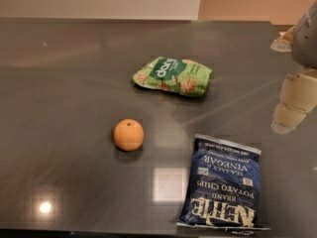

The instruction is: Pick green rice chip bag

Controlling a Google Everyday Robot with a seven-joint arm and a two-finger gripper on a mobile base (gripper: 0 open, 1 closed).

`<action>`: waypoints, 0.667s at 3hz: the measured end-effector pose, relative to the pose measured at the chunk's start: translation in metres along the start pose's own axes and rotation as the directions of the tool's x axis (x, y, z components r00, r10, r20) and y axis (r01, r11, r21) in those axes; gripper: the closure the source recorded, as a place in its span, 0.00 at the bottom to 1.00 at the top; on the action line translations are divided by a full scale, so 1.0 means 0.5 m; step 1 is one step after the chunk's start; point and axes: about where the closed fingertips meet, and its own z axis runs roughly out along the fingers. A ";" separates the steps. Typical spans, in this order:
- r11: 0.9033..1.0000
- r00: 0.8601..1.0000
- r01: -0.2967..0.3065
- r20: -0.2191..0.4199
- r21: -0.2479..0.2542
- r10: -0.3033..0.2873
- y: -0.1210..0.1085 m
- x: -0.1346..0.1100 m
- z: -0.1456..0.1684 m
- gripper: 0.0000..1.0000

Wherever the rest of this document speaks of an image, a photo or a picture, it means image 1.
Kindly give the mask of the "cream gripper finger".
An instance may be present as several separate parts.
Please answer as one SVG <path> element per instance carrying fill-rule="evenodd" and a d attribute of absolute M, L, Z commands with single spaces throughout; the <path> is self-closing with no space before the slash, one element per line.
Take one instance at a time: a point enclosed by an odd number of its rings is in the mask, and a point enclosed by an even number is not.
<path fill-rule="evenodd" d="M 306 67 L 297 74 L 289 74 L 273 112 L 271 130 L 281 135 L 290 133 L 316 106 L 317 69 Z"/>
<path fill-rule="evenodd" d="M 279 53 L 288 53 L 291 51 L 291 43 L 293 39 L 295 27 L 292 26 L 290 29 L 288 29 L 286 32 L 283 32 L 277 39 L 275 39 L 271 45 L 270 48 L 273 51 L 279 52 Z"/>

